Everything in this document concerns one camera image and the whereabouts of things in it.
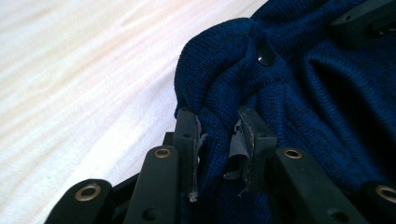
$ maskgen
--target navy blue cloth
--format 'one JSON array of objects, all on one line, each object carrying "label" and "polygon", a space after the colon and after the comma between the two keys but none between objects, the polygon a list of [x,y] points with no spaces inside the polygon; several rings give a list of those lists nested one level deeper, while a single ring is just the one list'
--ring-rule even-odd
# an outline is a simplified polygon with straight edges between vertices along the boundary
[{"label": "navy blue cloth", "polygon": [[[200,151],[199,197],[189,223],[271,223],[266,195],[223,179],[238,106],[265,120],[282,147],[310,155],[342,190],[394,181],[396,38],[339,48],[326,26],[361,0],[270,0],[249,19],[193,38],[175,76],[177,111],[188,105],[208,136]],[[276,54],[263,66],[257,48]]]}]

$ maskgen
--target blue fabric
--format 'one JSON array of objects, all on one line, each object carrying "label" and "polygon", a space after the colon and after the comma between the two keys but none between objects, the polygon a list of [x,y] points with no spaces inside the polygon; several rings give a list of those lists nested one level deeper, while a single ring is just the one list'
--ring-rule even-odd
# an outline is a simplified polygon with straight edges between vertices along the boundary
[{"label": "blue fabric", "polygon": [[[270,0],[250,19],[226,21],[185,46],[177,111],[188,105],[208,134],[189,223],[271,223],[266,195],[240,194],[240,181],[222,178],[240,105],[258,111],[280,146],[312,155],[343,190],[395,180],[396,38],[346,50],[326,33],[361,2]],[[269,66],[257,62],[262,42],[276,54]]]}]

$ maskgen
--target light wood surface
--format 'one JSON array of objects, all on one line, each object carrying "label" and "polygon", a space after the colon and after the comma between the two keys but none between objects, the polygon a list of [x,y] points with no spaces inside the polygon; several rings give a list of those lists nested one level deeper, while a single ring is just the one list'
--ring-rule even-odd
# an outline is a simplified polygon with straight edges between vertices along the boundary
[{"label": "light wood surface", "polygon": [[77,182],[138,173],[174,130],[183,46],[264,2],[0,1],[0,223],[43,223]]}]

